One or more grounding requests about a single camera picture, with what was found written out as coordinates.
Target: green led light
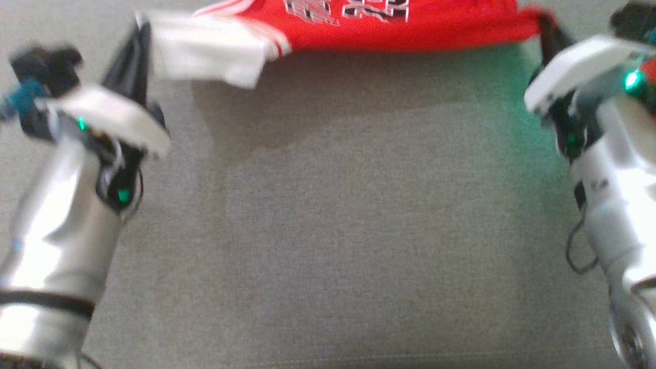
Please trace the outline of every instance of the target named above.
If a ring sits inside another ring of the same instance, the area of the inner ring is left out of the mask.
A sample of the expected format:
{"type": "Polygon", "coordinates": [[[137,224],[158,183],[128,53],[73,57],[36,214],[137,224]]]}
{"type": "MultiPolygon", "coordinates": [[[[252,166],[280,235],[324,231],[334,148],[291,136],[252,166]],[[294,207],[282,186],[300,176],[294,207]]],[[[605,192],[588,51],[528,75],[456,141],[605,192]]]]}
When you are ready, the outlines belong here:
{"type": "Polygon", "coordinates": [[[633,89],[635,86],[638,86],[641,82],[642,82],[642,73],[639,72],[638,70],[634,70],[633,72],[626,75],[626,78],[624,80],[624,88],[626,90],[633,89]]]}
{"type": "Polygon", "coordinates": [[[119,190],[119,201],[122,202],[123,204],[127,204],[130,202],[130,190],[124,188],[123,190],[119,190]]]}
{"type": "Polygon", "coordinates": [[[87,122],[85,122],[83,118],[77,119],[77,125],[80,127],[80,131],[87,130],[87,122]]]}

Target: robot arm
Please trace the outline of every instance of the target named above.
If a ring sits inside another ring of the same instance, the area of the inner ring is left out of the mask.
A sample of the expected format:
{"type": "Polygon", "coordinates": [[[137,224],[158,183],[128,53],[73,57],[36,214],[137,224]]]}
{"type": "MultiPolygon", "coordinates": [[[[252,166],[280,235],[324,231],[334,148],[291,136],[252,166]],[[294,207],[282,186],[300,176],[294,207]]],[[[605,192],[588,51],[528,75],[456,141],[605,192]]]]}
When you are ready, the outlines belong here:
{"type": "Polygon", "coordinates": [[[630,368],[656,368],[656,104],[639,72],[656,54],[653,11],[630,3],[613,17],[616,37],[565,45],[525,94],[571,166],[583,229],[609,284],[611,335],[630,368]],[[644,29],[627,34],[622,20],[644,29]]]}
{"type": "Polygon", "coordinates": [[[3,115],[19,115],[28,135],[54,148],[20,202],[0,265],[2,367],[79,368],[125,214],[138,206],[141,161],[170,145],[161,110],[146,101],[149,45],[144,25],[101,85],[79,84],[71,49],[14,60],[22,86],[3,115]]]}

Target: black band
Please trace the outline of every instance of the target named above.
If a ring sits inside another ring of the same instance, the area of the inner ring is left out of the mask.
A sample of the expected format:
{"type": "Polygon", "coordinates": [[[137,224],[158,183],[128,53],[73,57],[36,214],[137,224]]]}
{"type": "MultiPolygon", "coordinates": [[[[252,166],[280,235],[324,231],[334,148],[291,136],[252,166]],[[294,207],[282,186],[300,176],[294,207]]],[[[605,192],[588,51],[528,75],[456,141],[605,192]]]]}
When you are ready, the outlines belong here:
{"type": "Polygon", "coordinates": [[[29,291],[0,292],[0,305],[22,304],[38,305],[56,310],[65,310],[91,320],[96,305],[75,297],[54,295],[52,293],[29,291]]]}

